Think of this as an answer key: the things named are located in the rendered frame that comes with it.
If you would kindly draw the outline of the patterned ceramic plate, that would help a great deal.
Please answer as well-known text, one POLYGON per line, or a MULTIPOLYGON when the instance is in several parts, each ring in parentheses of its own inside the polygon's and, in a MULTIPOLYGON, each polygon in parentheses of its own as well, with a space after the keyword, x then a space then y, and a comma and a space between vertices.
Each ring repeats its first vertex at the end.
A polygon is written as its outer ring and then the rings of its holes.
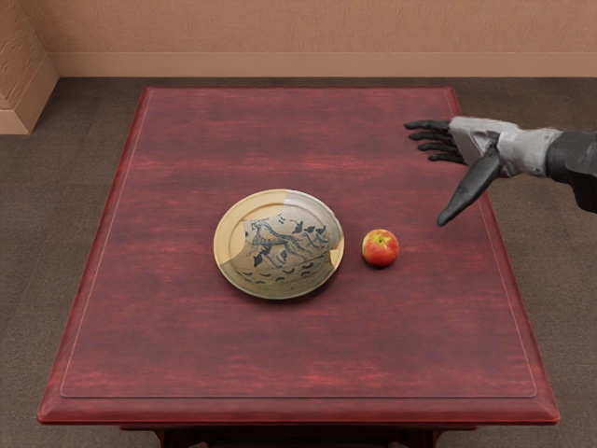
POLYGON ((220 272, 239 290, 287 300, 322 286, 338 269, 344 234, 332 210, 291 189, 270 189, 234 204, 214 236, 220 272))

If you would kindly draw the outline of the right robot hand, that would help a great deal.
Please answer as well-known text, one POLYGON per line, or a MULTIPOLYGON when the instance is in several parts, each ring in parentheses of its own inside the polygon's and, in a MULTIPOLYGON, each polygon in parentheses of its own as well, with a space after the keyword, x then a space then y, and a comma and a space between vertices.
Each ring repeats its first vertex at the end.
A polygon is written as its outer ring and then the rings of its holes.
POLYGON ((430 161, 465 165, 467 171, 437 218, 442 227, 461 214, 498 177, 548 175, 548 149, 562 135, 551 128, 523 130, 496 119, 454 117, 410 121, 405 128, 430 161))

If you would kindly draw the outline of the red yellow apple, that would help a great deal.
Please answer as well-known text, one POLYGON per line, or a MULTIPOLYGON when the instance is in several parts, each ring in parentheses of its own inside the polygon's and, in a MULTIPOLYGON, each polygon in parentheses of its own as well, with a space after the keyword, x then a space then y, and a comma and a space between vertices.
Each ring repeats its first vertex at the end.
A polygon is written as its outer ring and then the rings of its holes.
POLYGON ((392 265, 399 257, 399 242, 388 230, 377 229, 367 233, 362 243, 362 256, 365 262, 375 268, 392 265))

